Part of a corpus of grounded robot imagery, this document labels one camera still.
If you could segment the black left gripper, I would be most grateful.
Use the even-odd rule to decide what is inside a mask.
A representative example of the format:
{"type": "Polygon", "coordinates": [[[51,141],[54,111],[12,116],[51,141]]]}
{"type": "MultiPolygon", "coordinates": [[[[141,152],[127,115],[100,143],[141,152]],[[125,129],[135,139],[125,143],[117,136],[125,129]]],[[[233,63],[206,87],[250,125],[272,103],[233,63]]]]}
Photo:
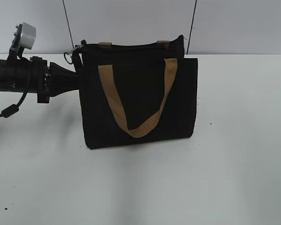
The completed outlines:
{"type": "Polygon", "coordinates": [[[79,76],[76,72],[59,66],[41,57],[31,58],[33,79],[37,81],[37,103],[48,104],[50,97],[79,90],[79,76]]]}

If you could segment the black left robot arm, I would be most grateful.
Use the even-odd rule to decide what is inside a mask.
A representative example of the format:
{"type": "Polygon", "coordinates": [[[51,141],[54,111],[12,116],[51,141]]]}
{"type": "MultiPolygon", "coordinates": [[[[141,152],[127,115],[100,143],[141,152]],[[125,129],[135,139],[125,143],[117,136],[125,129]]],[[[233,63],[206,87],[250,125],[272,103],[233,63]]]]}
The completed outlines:
{"type": "Polygon", "coordinates": [[[78,75],[41,57],[14,61],[0,59],[0,91],[37,95],[37,102],[48,104],[50,98],[79,89],[78,75]]]}

